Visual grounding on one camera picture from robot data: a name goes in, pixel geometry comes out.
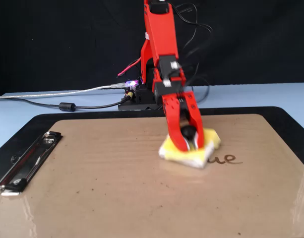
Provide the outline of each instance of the black curtain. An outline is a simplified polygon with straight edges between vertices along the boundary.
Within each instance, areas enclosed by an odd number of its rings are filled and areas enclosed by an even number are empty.
[[[173,5],[184,3],[173,0]],[[194,41],[181,54],[212,85],[304,82],[304,0],[193,1]],[[195,11],[183,16],[194,20]],[[178,47],[194,27],[175,16]],[[0,0],[0,93],[86,89],[116,78],[145,40],[143,0]],[[135,79],[139,69],[127,74]]]

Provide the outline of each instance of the black wire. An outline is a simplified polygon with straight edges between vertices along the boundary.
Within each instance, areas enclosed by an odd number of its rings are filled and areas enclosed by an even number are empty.
[[[202,81],[204,81],[207,84],[207,90],[205,91],[203,97],[200,100],[197,100],[197,103],[202,103],[204,100],[207,99],[207,97],[209,95],[209,89],[210,89],[210,85],[205,77],[200,76],[200,75],[194,75],[190,80],[188,80],[186,82],[186,84],[184,85],[184,88],[190,86],[192,83],[194,83],[195,81],[197,81],[199,79],[202,79]]]
[[[183,3],[183,4],[180,4],[180,5],[176,6],[176,8],[177,8],[177,7],[184,6],[184,5],[186,5],[186,4],[191,4],[191,5],[193,6],[193,8],[195,8],[195,12],[196,12],[196,21],[195,21],[195,23],[198,24],[198,11],[197,11],[197,7],[195,6],[195,4],[190,3],[190,2],[188,2],[188,3]],[[188,45],[192,42],[193,38],[194,38],[195,35],[196,35],[196,31],[197,31],[197,25],[195,26],[195,30],[194,30],[194,32],[193,32],[192,37],[186,42],[186,44],[182,47],[182,49],[181,49],[180,51],[183,51],[183,50],[186,48],[186,46],[188,46]]]
[[[21,101],[21,102],[25,102],[25,103],[29,103],[35,106],[40,106],[40,107],[46,107],[46,108],[58,108],[59,109],[59,105],[54,105],[54,104],[44,104],[44,103],[36,103],[36,102],[32,102],[29,101],[27,99],[23,99],[23,98],[1,98],[0,100],[12,100],[12,101]],[[76,109],[101,109],[101,108],[109,108],[109,107],[113,107],[116,105],[120,105],[125,103],[126,101],[130,100],[130,98],[126,97],[124,99],[122,99],[121,101],[117,102],[117,103],[113,103],[113,104],[109,104],[109,105],[103,105],[103,106],[93,106],[93,107],[86,107],[86,106],[76,106]]]
[[[155,110],[160,110],[160,109],[162,109],[163,108],[163,104],[162,105],[160,105],[157,109],[155,109]]]
[[[124,99],[122,99],[121,101],[117,102],[117,103],[112,103],[109,105],[103,105],[103,106],[94,106],[94,107],[84,107],[84,106],[76,106],[76,109],[100,109],[100,108],[109,108],[109,107],[113,107],[119,104],[123,104],[126,101],[130,100],[130,98],[126,97]]]
[[[186,54],[186,58],[191,56],[192,54],[194,54],[195,52],[201,50],[201,49],[204,49],[204,48],[207,48],[210,44],[211,44],[211,41],[212,41],[212,32],[213,32],[213,29],[211,28],[211,26],[207,25],[207,24],[204,24],[204,23],[198,23],[198,22],[192,22],[192,21],[189,21],[189,20],[186,20],[182,15],[181,13],[177,10],[177,8],[175,6],[172,5],[172,8],[174,9],[174,11],[176,12],[176,14],[180,17],[180,19],[187,23],[187,24],[191,24],[191,25],[196,25],[196,26],[200,26],[200,27],[203,27],[205,28],[206,30],[209,31],[210,33],[210,36],[209,36],[209,40],[206,41],[204,44],[202,44],[201,46],[198,46],[198,47],[195,47],[194,49],[190,50],[187,54]]]
[[[21,102],[25,102],[25,103],[29,103],[29,104],[32,104],[32,105],[35,105],[35,106],[40,106],[40,107],[45,107],[45,108],[58,108],[59,109],[59,105],[35,103],[35,102],[29,101],[29,100],[23,99],[23,98],[5,98],[5,99],[1,98],[0,100],[6,100],[6,99],[9,99],[9,100],[12,100],[12,101],[21,101]]]

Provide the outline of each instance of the sponge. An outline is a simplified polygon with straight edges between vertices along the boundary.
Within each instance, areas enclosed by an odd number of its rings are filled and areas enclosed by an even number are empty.
[[[203,130],[205,137],[203,148],[180,151],[167,135],[158,151],[159,156],[165,160],[175,161],[194,168],[204,168],[214,150],[219,148],[221,140],[214,129],[204,128]]]

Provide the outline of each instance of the table surface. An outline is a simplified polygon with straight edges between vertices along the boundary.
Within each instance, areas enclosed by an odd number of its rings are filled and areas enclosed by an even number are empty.
[[[196,98],[201,97],[204,90],[206,90],[205,87],[194,87]],[[78,106],[98,106],[120,101],[123,93],[122,89],[99,90],[74,96],[31,100],[46,104],[70,102]],[[28,93],[7,93],[5,95],[26,94]],[[207,100],[198,104],[198,106],[200,108],[276,106],[284,109],[304,127],[304,83],[211,86]],[[79,112],[117,110],[118,107],[115,106],[106,109],[79,110]],[[0,100],[0,147],[34,116],[55,113],[66,112],[24,102]]]

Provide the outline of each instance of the metal clip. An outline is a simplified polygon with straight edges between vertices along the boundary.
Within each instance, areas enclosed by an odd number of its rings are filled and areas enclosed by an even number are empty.
[[[19,195],[61,138],[59,132],[53,131],[40,135],[0,180],[1,195]]]

